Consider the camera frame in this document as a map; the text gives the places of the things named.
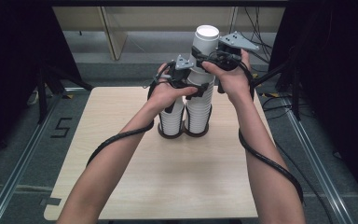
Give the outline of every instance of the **wrist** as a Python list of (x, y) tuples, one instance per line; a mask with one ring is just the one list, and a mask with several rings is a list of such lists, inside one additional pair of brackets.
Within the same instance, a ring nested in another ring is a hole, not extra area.
[(235, 91), (228, 94), (228, 100), (234, 105), (243, 105), (252, 102), (251, 93), (248, 91)]
[(155, 104), (153, 101), (147, 101), (142, 107), (142, 111), (150, 119), (155, 118), (164, 108), (161, 108), (159, 104)]

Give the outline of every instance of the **wooden table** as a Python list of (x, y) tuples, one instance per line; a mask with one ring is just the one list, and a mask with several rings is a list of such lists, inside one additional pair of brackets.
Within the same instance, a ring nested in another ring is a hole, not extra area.
[[(93, 150), (145, 103), (142, 87), (95, 88), (69, 147), (45, 218), (56, 220)], [(255, 105), (268, 127), (260, 102)], [(257, 217), (237, 116), (225, 94), (213, 92), (210, 129), (201, 138), (165, 139), (158, 118), (147, 132), (108, 200), (100, 219)]]

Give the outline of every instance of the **human hand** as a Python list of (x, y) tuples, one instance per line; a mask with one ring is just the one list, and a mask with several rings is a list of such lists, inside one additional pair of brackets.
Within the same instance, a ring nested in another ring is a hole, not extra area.
[[(159, 69), (160, 72), (164, 68), (165, 64), (163, 64)], [(158, 80), (159, 84), (153, 90), (148, 103), (153, 104), (159, 112), (163, 109), (172, 105), (175, 100), (180, 96), (187, 96), (194, 94), (197, 92), (197, 88), (195, 87), (186, 87), (182, 89), (175, 89), (171, 86), (170, 83), (166, 82), (166, 78), (160, 78)]]
[[(249, 54), (244, 49), (241, 49), (241, 60), (248, 68), (250, 68)], [(243, 70), (239, 67), (236, 67), (231, 71), (225, 71), (209, 62), (203, 62), (202, 66), (205, 70), (219, 78), (223, 89), (230, 99), (239, 93), (249, 93), (249, 80)]]

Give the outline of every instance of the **finger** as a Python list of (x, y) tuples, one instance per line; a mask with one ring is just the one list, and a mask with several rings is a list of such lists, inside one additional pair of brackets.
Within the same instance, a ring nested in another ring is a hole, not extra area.
[(219, 68), (216, 64), (214, 63), (210, 63), (210, 62), (203, 62), (202, 63), (202, 67), (207, 70), (208, 72), (210, 72), (211, 74), (215, 74), (218, 77), (222, 76), (225, 71), (223, 71), (221, 68)]
[(164, 69), (164, 67), (165, 67), (166, 65), (167, 65), (166, 63), (162, 64), (162, 65), (159, 67), (158, 72), (160, 73), (161, 70)]
[(246, 66), (250, 69), (249, 53), (244, 49), (241, 49), (241, 58), (242, 62), (245, 63)]
[(198, 91), (197, 88), (195, 87), (186, 87), (186, 88), (182, 88), (182, 89), (175, 89), (177, 96), (188, 96), (191, 94), (194, 94)]

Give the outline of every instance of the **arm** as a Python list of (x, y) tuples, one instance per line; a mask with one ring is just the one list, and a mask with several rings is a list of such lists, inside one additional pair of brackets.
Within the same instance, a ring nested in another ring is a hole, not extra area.
[[(174, 89), (168, 83), (156, 86), (153, 94), (121, 133), (143, 128), (174, 100), (196, 92), (196, 88)], [(98, 216), (138, 147), (143, 133), (117, 140), (103, 149), (74, 185), (57, 223), (96, 223)]]
[[(250, 67), (249, 55), (242, 51), (242, 61)], [(240, 68), (223, 71), (212, 63), (202, 66), (221, 81), (228, 99), (234, 105), (243, 138), (262, 155), (287, 170), (279, 151), (258, 115), (249, 92), (246, 75)], [(305, 223), (296, 188), (283, 175), (246, 151), (249, 181), (261, 223)]]

